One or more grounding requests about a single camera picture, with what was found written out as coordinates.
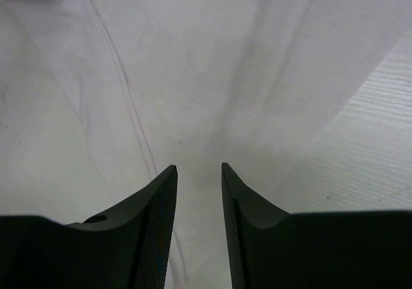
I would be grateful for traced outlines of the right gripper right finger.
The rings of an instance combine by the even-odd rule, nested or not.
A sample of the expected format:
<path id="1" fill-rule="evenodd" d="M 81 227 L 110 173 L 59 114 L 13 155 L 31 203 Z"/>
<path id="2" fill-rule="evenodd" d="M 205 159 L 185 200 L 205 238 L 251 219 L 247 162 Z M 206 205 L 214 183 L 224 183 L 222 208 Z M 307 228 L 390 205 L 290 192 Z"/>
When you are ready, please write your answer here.
<path id="1" fill-rule="evenodd" d="M 221 166 L 233 288 L 410 288 L 411 212 L 291 214 Z"/>

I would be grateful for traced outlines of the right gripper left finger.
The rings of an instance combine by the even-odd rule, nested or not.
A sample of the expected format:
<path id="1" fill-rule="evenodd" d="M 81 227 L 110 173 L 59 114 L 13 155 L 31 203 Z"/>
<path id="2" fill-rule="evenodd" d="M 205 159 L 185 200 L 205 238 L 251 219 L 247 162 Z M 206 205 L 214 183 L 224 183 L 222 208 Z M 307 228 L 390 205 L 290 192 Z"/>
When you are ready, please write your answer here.
<path id="1" fill-rule="evenodd" d="M 1 218 L 2 288 L 163 288 L 178 172 L 153 181 L 82 223 Z"/>

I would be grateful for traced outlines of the white tank top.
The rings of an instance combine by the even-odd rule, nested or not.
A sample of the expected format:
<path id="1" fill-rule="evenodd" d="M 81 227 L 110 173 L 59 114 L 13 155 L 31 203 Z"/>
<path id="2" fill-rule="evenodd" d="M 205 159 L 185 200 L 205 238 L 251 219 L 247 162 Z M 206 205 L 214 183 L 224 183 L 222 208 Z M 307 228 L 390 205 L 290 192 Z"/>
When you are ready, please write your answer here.
<path id="1" fill-rule="evenodd" d="M 411 0 L 1 0 L 1 213 L 168 165 L 168 288 L 232 286 L 221 165 L 288 212 L 411 208 Z"/>

